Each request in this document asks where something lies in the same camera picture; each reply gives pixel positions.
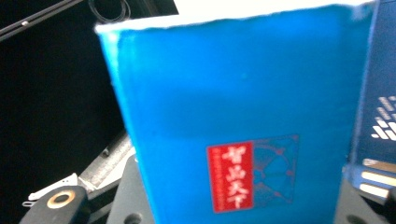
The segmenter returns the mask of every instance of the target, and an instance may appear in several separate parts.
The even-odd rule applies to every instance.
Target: blue cover
[[[332,223],[372,14],[97,27],[156,223]],[[251,149],[254,198],[216,211],[210,153],[230,146]]]

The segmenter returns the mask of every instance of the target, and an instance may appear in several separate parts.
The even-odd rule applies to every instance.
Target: dark surface
[[[336,224],[386,224],[363,200],[347,180],[343,180],[338,198]]]
[[[107,223],[154,223],[149,201],[134,156],[126,162]]]
[[[389,190],[388,198],[384,204],[385,212],[384,216],[387,218],[389,223],[396,223],[396,188]]]
[[[57,2],[3,1],[0,27]],[[19,222],[31,192],[79,175],[123,130],[95,22],[84,1],[0,42],[0,223]]]
[[[92,213],[103,208],[107,204],[113,203],[119,184],[120,181],[117,180],[101,189],[93,191],[88,195]]]

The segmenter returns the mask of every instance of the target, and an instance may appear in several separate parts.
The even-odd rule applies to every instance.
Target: machine part
[[[377,1],[346,178],[382,201],[396,187],[396,1]]]
[[[80,186],[64,186],[41,197],[21,224],[87,223],[90,217],[87,193]]]
[[[334,223],[385,224],[388,222],[373,211],[349,182],[343,180]]]
[[[122,177],[123,162],[134,154],[126,132],[121,133],[78,177],[78,184],[88,193]]]
[[[134,156],[126,163],[107,223],[154,223],[154,217]]]

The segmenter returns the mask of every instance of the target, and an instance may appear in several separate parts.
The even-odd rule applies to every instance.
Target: round hole
[[[124,224],[139,224],[142,221],[140,214],[132,213],[125,218]]]
[[[350,224],[367,224],[367,222],[364,221],[364,219],[362,219],[361,217],[354,216],[354,215],[346,216],[346,220]]]
[[[47,201],[47,207],[51,209],[62,208],[71,203],[75,197],[76,193],[73,190],[62,190]]]
[[[67,199],[69,199],[69,195],[59,195],[58,197],[56,197],[56,199],[54,200],[56,203],[62,203],[65,202]]]

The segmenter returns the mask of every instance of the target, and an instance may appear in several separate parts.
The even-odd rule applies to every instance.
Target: red label
[[[209,147],[209,173],[215,212],[253,206],[253,143]]]

